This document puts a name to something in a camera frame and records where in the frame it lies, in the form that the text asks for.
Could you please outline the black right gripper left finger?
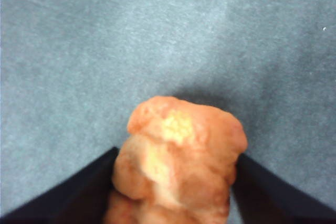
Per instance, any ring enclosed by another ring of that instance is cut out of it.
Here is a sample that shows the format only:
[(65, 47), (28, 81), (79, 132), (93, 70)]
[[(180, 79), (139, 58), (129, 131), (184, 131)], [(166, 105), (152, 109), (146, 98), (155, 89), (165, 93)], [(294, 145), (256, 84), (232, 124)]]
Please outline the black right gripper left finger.
[(113, 190), (113, 147), (63, 183), (1, 217), (1, 223), (101, 223)]

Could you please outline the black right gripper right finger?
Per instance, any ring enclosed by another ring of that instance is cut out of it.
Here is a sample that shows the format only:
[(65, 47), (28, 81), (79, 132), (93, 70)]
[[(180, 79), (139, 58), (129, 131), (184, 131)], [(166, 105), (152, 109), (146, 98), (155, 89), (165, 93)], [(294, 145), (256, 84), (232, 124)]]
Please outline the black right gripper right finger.
[(233, 192), (243, 223), (335, 223), (335, 210), (242, 154)]

